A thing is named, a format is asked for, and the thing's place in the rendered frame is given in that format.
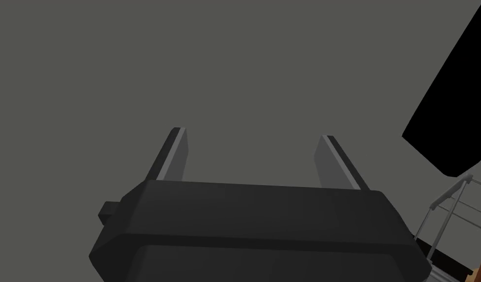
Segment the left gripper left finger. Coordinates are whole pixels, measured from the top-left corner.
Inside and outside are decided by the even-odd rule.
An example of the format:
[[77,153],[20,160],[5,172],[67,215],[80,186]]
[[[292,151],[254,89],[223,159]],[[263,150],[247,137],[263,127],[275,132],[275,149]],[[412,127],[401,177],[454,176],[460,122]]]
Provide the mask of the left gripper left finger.
[[189,141],[184,127],[174,127],[163,143],[145,180],[182,181],[189,155]]

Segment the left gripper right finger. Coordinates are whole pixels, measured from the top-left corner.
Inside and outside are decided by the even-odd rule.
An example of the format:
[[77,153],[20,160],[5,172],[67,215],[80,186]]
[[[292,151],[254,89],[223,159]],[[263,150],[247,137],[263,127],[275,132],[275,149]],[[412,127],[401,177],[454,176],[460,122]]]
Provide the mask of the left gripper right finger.
[[319,137],[314,162],[323,188],[370,189],[334,136]]

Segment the black flat panel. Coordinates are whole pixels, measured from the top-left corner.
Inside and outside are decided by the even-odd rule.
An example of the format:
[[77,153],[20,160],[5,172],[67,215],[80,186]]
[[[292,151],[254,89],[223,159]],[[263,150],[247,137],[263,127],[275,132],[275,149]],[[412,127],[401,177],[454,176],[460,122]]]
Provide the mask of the black flat panel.
[[481,4],[402,138],[449,177],[462,175],[481,161]]

